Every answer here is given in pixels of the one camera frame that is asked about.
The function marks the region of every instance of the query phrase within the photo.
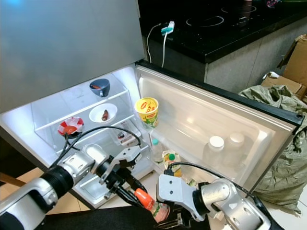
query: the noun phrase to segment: white bowl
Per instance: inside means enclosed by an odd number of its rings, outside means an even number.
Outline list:
[[[109,115],[106,121],[102,120],[102,115],[104,114],[105,110],[108,111]],[[106,104],[100,104],[96,106],[94,109],[90,111],[89,117],[91,121],[97,122],[97,123],[110,123],[113,121],[116,117],[117,113],[117,107],[114,104],[106,103]]]

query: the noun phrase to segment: white power adapter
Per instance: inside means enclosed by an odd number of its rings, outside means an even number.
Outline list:
[[[174,31],[174,27],[175,27],[175,22],[170,21],[167,27],[161,29],[162,36],[172,33]]]

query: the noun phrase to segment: charging cable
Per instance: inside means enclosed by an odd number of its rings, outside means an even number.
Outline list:
[[[163,40],[163,59],[162,59],[162,65],[161,65],[161,67],[164,66],[164,60],[165,60],[165,42],[166,42],[166,36],[167,36],[167,34],[164,35],[164,40]]]
[[[168,34],[172,33],[174,31],[174,27],[175,27],[175,22],[174,21],[170,21],[167,27],[164,27],[161,29],[161,34],[162,36],[164,36],[164,40],[163,40],[163,59],[162,59],[162,65],[161,67],[164,66],[164,60],[165,60],[165,43],[166,43],[166,37]]]
[[[152,56],[150,55],[150,52],[149,52],[149,36],[150,36],[152,30],[153,30],[154,28],[156,28],[157,26],[160,26],[160,25],[161,25],[161,23],[159,23],[159,24],[157,24],[157,25],[154,25],[154,26],[150,29],[149,34],[147,35],[147,53],[148,53],[148,56],[149,56],[149,62],[150,62],[150,63],[152,62]]]

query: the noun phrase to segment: white bottle cap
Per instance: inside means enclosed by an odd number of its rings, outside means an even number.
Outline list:
[[[229,136],[229,142],[236,146],[236,147],[241,147],[244,144],[244,135],[241,133],[232,133]]]
[[[208,146],[215,152],[222,151],[224,148],[224,140],[219,136],[213,136],[210,138]]]

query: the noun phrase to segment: kitchen cabinet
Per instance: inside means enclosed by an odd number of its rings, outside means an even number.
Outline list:
[[[307,18],[283,27],[249,45],[240,48],[209,64],[201,63],[166,46],[166,69],[186,75],[221,89],[238,93],[247,87],[258,85],[268,71],[282,74],[278,63],[286,54],[294,39],[306,33]],[[162,63],[162,45],[150,41],[153,63]]]

